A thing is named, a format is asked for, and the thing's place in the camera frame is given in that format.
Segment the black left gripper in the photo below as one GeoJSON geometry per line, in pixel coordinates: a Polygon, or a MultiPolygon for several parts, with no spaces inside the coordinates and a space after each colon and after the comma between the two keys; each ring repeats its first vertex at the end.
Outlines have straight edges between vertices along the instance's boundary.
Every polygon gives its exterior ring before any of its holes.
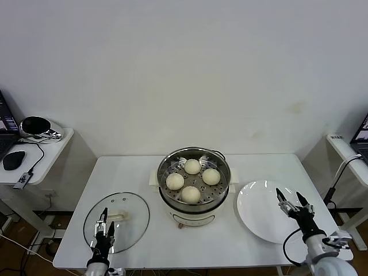
{"type": "Polygon", "coordinates": [[[105,208],[94,226],[94,237],[96,245],[92,249],[91,261],[108,261],[109,250],[114,244],[114,221],[110,223],[107,235],[106,223],[108,209],[105,208]]]}

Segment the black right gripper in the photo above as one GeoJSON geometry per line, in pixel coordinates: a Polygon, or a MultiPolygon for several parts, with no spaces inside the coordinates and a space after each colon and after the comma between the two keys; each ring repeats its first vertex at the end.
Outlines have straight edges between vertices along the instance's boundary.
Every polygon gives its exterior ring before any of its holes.
{"type": "Polygon", "coordinates": [[[301,204],[298,208],[286,199],[279,188],[276,188],[276,194],[279,201],[278,206],[287,216],[296,220],[302,232],[303,239],[308,239],[316,235],[326,236],[326,233],[317,226],[313,219],[315,213],[314,206],[311,205],[301,193],[298,191],[296,192],[297,198],[301,204]]]}

